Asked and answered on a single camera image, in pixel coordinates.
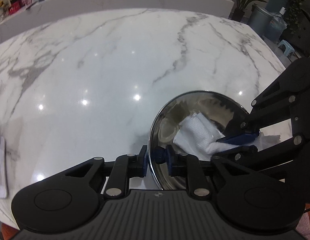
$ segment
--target pink cloth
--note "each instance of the pink cloth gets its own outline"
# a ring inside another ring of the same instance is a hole
[[[299,224],[296,227],[296,231],[298,231],[306,239],[310,240],[310,219],[308,218],[307,213],[304,213],[301,217]]]

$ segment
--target ribbed black plate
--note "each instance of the ribbed black plate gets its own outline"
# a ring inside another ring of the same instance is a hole
[[[13,240],[249,240],[304,239],[295,231],[256,236],[232,228],[208,201],[190,198],[186,191],[131,190],[109,200],[98,216],[76,230],[58,235],[21,231]]]

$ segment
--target marble countertop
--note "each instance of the marble countertop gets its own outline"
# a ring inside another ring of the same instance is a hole
[[[114,161],[147,144],[173,97],[227,95],[248,111],[283,65],[252,29],[206,14],[163,9],[94,12],[48,23],[0,44],[0,135],[9,197],[0,220],[15,226],[23,187],[95,156]],[[267,134],[291,136],[289,123]],[[130,181],[154,188],[151,175]]]

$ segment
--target plastic stool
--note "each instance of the plastic stool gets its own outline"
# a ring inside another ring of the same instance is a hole
[[[294,52],[294,51],[295,51],[295,49],[291,46],[291,44],[289,44],[289,43],[288,43],[287,41],[285,41],[285,40],[282,40],[282,41],[277,45],[277,47],[280,47],[281,45],[284,45],[284,46],[285,46],[284,55],[285,55],[286,57],[288,57],[289,54],[290,54],[291,52]]]

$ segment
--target metal screw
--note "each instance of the metal screw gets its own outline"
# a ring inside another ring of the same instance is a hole
[[[209,190],[206,188],[197,188],[194,190],[194,194],[199,197],[205,197],[209,194]]]
[[[302,142],[302,137],[300,135],[295,136],[293,142],[295,145],[299,145]]]
[[[289,97],[289,102],[290,102],[290,103],[293,103],[294,101],[295,101],[295,96],[290,96],[290,97]]]
[[[237,155],[235,155],[235,160],[238,161],[240,159],[240,153],[238,153]]]
[[[121,193],[122,193],[122,191],[116,187],[111,187],[108,190],[106,190],[106,194],[109,196],[118,196]]]

